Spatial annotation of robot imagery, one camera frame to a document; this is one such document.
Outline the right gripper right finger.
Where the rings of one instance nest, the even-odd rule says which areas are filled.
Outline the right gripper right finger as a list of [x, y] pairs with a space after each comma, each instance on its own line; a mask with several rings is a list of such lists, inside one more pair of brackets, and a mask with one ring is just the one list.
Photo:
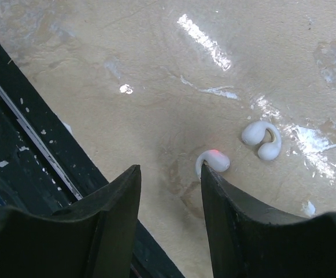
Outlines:
[[336, 277], [336, 212], [278, 210], [207, 165], [201, 191], [214, 277]]

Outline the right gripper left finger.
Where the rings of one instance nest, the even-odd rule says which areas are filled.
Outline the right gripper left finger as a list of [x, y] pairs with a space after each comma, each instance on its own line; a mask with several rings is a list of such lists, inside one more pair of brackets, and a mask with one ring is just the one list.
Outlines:
[[0, 207], [0, 277], [128, 277], [141, 168], [48, 217]]

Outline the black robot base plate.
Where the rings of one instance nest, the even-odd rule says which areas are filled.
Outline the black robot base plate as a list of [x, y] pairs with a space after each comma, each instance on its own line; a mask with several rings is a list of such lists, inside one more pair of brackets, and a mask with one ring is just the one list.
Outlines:
[[[0, 45], [0, 207], [48, 217], [111, 182]], [[128, 277], [181, 276], [137, 218]]]

